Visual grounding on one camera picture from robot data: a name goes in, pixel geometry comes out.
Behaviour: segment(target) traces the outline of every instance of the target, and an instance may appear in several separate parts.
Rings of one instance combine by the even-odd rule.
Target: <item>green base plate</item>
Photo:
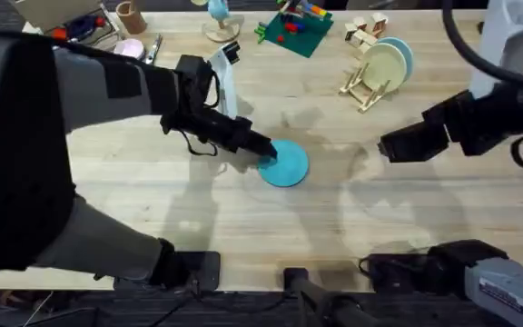
[[[302,19],[294,17],[292,23],[303,24],[306,28],[303,32],[293,35],[286,31],[284,23],[280,19],[280,14],[277,14],[265,30],[265,39],[298,55],[310,58],[322,41],[322,38],[331,29],[333,24],[331,18],[331,13],[327,13],[323,20],[309,15],[305,15]],[[283,36],[283,42],[278,42],[279,35]]]

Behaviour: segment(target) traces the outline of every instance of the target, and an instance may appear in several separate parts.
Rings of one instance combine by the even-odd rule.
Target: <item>wooden table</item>
[[[304,266],[327,288],[367,290],[357,259],[477,238],[523,263],[523,170],[509,141],[477,158],[453,145],[427,163],[388,164],[379,137],[420,120],[420,113],[469,82],[436,11],[388,12],[387,35],[407,41],[415,73],[367,114],[338,96],[357,51],[344,24],[367,12],[335,13],[335,24],[311,59],[269,42],[253,29],[274,13],[241,13],[242,60],[234,66],[239,110],[255,130],[301,144],[311,160],[292,188],[266,184],[248,154],[191,157],[178,134],[163,136],[157,117],[75,131],[68,137],[78,193],[134,229],[164,237],[180,250],[222,254],[222,290],[280,290],[284,267]],[[206,13],[145,14],[164,36],[156,64],[181,54],[208,57],[219,45],[201,35]],[[479,40],[480,11],[460,11],[461,33]],[[30,269],[0,272],[0,288],[110,289],[109,279]]]

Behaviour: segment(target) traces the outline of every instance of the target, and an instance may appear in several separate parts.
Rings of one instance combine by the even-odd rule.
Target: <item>blue plate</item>
[[[301,182],[310,166],[304,149],[288,140],[274,140],[271,144],[278,152],[278,157],[260,159],[258,171],[261,178],[279,187],[289,187]]]
[[[405,41],[399,39],[398,37],[383,37],[379,41],[377,41],[377,43],[393,45],[394,47],[399,49],[399,51],[403,54],[403,56],[405,57],[405,63],[407,63],[407,74],[405,75],[405,81],[407,81],[410,78],[410,76],[413,74],[413,68],[414,68],[413,67],[414,55],[413,55],[413,50],[410,49],[410,46],[407,45],[407,43]]]

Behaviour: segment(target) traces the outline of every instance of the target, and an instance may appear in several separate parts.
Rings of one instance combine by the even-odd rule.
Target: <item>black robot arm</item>
[[[78,196],[65,135],[140,115],[228,151],[275,156],[244,118],[205,103],[215,73],[200,57],[178,69],[0,33],[0,270],[53,267],[172,287],[188,272],[169,242],[138,233]]]
[[[380,138],[380,152],[392,163],[427,161],[447,149],[449,140],[467,156],[482,155],[507,137],[523,134],[523,87],[499,84],[480,99],[464,91],[422,115],[423,122]]]

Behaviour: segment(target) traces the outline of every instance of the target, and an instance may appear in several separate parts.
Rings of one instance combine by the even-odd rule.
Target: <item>pink object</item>
[[[126,55],[132,58],[142,59],[144,56],[144,45],[137,39],[126,39],[117,42],[113,52],[117,55]]]

